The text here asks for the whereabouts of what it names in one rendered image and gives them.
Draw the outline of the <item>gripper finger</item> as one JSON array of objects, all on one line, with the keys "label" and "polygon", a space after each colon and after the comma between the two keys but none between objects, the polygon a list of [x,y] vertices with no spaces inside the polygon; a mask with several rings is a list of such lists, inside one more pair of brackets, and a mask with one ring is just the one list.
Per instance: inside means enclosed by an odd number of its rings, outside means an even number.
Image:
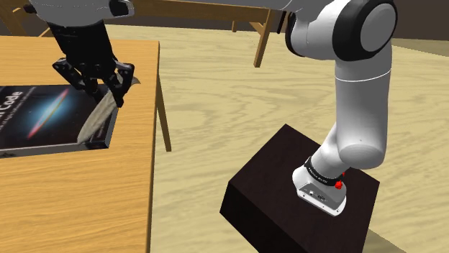
[{"label": "gripper finger", "polygon": [[132,85],[135,66],[131,63],[121,63],[118,60],[115,60],[114,63],[114,67],[106,69],[102,80],[112,92],[117,107],[122,107],[124,95]]},{"label": "gripper finger", "polygon": [[95,102],[100,102],[101,91],[98,89],[98,81],[96,78],[81,75],[64,57],[55,61],[52,67],[76,90],[83,90]]}]

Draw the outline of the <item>grey knife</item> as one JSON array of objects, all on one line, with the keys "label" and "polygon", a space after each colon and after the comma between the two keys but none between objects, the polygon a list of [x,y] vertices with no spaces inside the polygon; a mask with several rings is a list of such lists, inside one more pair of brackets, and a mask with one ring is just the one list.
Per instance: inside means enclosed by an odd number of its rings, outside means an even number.
[{"label": "grey knife", "polygon": [[107,91],[81,127],[77,136],[77,143],[81,144],[88,141],[101,128],[115,109],[118,109],[118,107],[113,94],[111,91]]}]

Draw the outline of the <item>black book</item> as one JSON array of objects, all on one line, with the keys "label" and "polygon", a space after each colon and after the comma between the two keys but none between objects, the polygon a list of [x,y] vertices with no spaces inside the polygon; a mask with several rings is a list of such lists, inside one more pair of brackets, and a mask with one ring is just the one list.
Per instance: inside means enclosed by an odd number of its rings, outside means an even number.
[{"label": "black book", "polygon": [[88,141],[77,136],[96,102],[69,84],[0,86],[0,159],[107,149],[118,110]]}]

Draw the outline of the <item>wooden table with slanted legs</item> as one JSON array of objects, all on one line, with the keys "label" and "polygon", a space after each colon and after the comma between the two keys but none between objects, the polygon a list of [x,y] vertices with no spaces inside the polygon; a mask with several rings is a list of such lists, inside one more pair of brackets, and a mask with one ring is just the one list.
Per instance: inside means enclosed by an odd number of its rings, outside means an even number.
[{"label": "wooden table with slanted legs", "polygon": [[[260,39],[254,66],[260,67],[275,19],[274,11],[249,6],[208,4],[176,0],[132,0],[135,15],[116,19],[112,24],[194,29],[229,29],[236,32],[239,23],[248,23]],[[0,0],[0,21],[13,36],[27,36],[22,21],[27,17],[23,6],[28,0]]]}]

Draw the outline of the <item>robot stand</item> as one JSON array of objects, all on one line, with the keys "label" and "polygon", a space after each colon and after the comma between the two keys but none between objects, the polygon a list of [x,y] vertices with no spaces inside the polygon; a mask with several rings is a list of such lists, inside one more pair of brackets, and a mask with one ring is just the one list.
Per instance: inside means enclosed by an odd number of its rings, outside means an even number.
[{"label": "robot stand", "polygon": [[343,212],[319,210],[291,176],[318,147],[284,124],[229,181],[220,213],[258,253],[362,253],[379,182],[350,168]]}]

